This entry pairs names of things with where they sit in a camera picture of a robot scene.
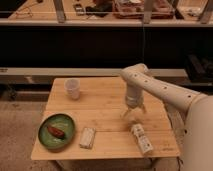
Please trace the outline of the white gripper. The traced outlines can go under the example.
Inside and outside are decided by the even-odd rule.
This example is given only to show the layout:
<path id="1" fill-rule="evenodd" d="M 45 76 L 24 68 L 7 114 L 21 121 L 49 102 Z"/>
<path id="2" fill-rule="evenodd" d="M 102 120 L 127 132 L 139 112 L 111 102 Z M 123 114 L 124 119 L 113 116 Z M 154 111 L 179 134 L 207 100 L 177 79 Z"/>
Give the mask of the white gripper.
<path id="1" fill-rule="evenodd" d="M 129 108 L 135 109 L 137 107 L 141 107 L 143 113 L 146 114 L 146 107 L 143 104 L 143 99 L 141 97 L 139 98 L 126 97 L 125 101 L 126 101 L 126 105 Z M 131 109 L 129 108 L 121 115 L 122 118 L 126 117 L 131 112 Z"/>

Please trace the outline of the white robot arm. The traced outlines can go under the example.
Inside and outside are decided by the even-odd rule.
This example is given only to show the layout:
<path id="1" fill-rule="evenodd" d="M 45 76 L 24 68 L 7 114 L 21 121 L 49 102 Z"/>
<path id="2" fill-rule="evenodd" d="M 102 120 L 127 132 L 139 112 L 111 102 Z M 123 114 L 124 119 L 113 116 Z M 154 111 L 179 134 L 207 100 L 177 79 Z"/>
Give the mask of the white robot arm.
<path id="1" fill-rule="evenodd" d="M 213 171 L 213 95 L 155 79 L 143 63 L 122 69 L 120 75 L 126 82 L 129 108 L 143 104 L 145 90 L 186 114 L 183 171 Z"/>

